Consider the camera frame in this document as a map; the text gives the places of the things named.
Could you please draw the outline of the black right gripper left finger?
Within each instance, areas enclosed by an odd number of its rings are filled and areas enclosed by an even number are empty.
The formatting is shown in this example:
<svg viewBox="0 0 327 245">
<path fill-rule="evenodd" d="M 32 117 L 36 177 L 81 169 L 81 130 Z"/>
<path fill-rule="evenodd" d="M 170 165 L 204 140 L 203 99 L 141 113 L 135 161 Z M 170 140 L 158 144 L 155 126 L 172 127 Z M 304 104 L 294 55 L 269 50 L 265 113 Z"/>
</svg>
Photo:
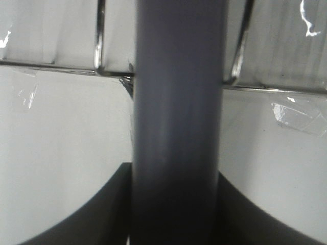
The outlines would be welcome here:
<svg viewBox="0 0 327 245">
<path fill-rule="evenodd" d="M 86 204 L 24 243 L 127 244 L 130 198 L 131 163 L 124 162 Z"/>
</svg>

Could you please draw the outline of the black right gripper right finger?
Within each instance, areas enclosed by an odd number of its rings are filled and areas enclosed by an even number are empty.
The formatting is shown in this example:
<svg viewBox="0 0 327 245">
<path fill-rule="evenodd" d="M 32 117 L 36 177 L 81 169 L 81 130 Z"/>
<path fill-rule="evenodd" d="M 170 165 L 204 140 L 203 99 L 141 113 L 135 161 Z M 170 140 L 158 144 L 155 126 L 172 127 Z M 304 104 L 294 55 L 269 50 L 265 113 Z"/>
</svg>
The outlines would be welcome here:
<svg viewBox="0 0 327 245">
<path fill-rule="evenodd" d="M 219 173 L 217 244 L 323 244 L 263 211 Z"/>
</svg>

